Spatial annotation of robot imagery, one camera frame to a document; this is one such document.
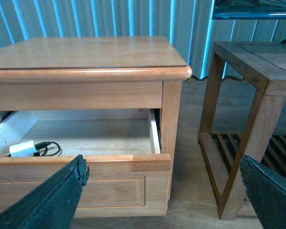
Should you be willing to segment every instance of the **table leg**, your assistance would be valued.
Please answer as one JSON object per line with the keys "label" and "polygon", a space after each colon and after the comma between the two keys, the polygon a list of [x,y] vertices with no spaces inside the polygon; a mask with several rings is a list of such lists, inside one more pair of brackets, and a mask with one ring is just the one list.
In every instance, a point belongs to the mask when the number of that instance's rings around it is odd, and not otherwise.
{"label": "table leg", "polygon": [[200,121],[199,133],[211,133],[217,100],[219,96],[225,62],[216,53],[213,53],[213,61],[207,81],[204,106]]}
{"label": "table leg", "polygon": [[220,219],[234,220],[245,199],[239,164],[243,154],[260,162],[283,109],[286,96],[262,95],[258,90],[251,106],[245,131],[218,205]]}
{"label": "table leg", "polygon": [[179,104],[182,81],[163,82],[163,96],[161,109],[161,153],[171,156],[170,183],[168,187],[168,199],[171,193],[173,163],[175,154],[175,142],[179,115]]}

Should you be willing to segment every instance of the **corrugated metal wall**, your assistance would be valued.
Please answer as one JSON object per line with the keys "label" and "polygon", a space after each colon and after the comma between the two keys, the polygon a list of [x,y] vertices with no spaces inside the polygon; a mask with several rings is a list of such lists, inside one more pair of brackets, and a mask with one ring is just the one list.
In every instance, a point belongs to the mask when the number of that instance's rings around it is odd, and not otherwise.
{"label": "corrugated metal wall", "polygon": [[[212,0],[0,0],[0,47],[33,37],[165,36],[208,75],[213,41],[281,41],[286,20],[211,20]],[[229,66],[226,74],[237,76]]]}

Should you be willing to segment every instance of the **wooden nightstand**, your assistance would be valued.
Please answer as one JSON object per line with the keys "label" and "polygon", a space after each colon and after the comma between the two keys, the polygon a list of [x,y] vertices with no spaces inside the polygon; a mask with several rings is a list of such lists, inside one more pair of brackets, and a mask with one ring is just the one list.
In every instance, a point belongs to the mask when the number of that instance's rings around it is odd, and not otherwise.
{"label": "wooden nightstand", "polygon": [[[78,154],[90,167],[76,217],[165,215],[182,80],[163,37],[34,38],[0,49],[0,212]],[[160,149],[154,109],[160,109]],[[62,154],[2,157],[55,140]]]}

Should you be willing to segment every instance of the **black cable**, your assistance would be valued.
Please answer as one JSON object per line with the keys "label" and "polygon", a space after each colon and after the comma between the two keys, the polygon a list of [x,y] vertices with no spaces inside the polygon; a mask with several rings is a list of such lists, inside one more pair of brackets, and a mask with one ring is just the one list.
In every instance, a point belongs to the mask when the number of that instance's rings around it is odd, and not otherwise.
{"label": "black cable", "polygon": [[[58,147],[58,150],[50,155],[47,155],[49,149],[48,146],[51,144],[55,144]],[[40,155],[40,152],[37,152],[34,154],[34,156],[54,156],[57,155],[60,151],[61,151],[61,147],[58,143],[56,142],[41,142],[35,145],[36,150],[40,150],[40,149],[45,149],[45,151]]]}

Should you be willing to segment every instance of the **open drawer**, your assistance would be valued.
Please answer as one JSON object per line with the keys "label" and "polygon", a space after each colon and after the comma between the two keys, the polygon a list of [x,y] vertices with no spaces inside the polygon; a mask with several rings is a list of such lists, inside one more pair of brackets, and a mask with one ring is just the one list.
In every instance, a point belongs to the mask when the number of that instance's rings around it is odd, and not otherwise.
{"label": "open drawer", "polygon": [[[29,140],[57,142],[62,152],[4,157]],[[0,124],[0,212],[78,154],[90,177],[75,217],[166,214],[171,158],[160,152],[149,109],[14,112]]]}

